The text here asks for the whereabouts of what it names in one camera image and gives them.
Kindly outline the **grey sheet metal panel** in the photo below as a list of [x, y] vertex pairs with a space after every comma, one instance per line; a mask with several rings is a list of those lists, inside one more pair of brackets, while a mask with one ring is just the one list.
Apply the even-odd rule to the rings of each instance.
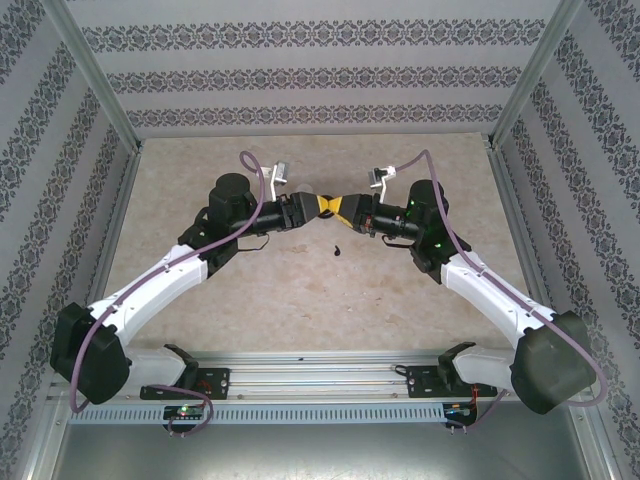
[[588, 480], [561, 420], [439, 425], [72, 426], [54, 480]]

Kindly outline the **aluminium side rail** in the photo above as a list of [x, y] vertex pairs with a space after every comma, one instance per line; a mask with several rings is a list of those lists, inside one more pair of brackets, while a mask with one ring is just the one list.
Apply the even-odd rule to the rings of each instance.
[[101, 246], [96, 257], [97, 264], [91, 276], [89, 291], [81, 302], [83, 307], [90, 306], [105, 296], [109, 275], [115, 258], [118, 241], [121, 235], [122, 226], [126, 216], [126, 211], [131, 198], [133, 185], [139, 168], [140, 160], [144, 150], [145, 142], [142, 141], [130, 155], [126, 168], [123, 170], [115, 192], [114, 199], [110, 205], [110, 215], [106, 224], [106, 230], [101, 237]]
[[533, 243], [528, 234], [525, 218], [522, 215], [504, 159], [490, 142], [486, 143], [485, 148], [529, 296], [538, 303], [551, 307], [552, 300], [543, 281]]

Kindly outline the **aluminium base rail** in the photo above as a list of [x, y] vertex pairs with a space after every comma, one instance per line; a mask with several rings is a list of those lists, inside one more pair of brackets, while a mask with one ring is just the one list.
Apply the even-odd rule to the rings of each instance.
[[[381, 401], [391, 399], [438, 399], [449, 402], [471, 402], [471, 398], [410, 398], [405, 378], [396, 374], [396, 365], [438, 366], [438, 358], [426, 355], [409, 355], [405, 358], [392, 355], [373, 356], [371, 358], [339, 357], [329, 355], [284, 356], [282, 358], [242, 358], [240, 356], [198, 359], [189, 354], [198, 368], [228, 368], [230, 385], [226, 400], [210, 400], [204, 395], [189, 390], [160, 385], [158, 388], [189, 393], [197, 400], [142, 400], [140, 389], [121, 390], [112, 399], [102, 403], [114, 403], [126, 398], [134, 398], [145, 403], [196, 404], [204, 406], [209, 401], [271, 401], [271, 402], [347, 402]], [[77, 400], [77, 406], [101, 405], [87, 403], [83, 397]]]

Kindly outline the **aluminium corner post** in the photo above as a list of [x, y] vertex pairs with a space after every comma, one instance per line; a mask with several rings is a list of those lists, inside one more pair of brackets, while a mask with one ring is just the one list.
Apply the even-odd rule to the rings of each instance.
[[43, 8], [74, 57], [85, 80], [95, 93], [110, 123], [130, 150], [139, 150], [142, 141], [119, 102], [108, 78], [73, 18], [66, 0], [40, 0]]
[[583, 0], [559, 0], [494, 129], [488, 136], [494, 150], [506, 139], [582, 4]]

